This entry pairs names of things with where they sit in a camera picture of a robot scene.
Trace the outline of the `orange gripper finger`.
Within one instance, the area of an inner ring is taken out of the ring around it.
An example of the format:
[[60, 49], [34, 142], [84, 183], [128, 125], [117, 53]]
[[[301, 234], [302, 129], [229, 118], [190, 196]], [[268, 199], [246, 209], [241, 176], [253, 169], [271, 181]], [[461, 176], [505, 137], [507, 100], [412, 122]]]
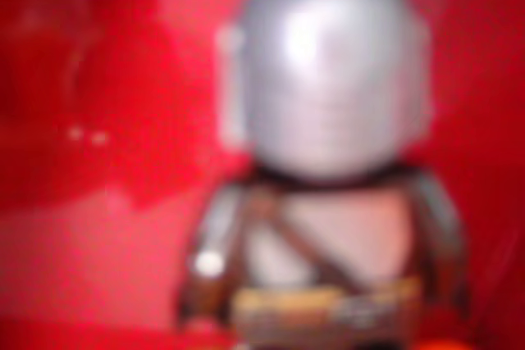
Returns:
[[433, 339], [423, 341], [422, 350], [468, 350], [468, 345], [455, 339]]

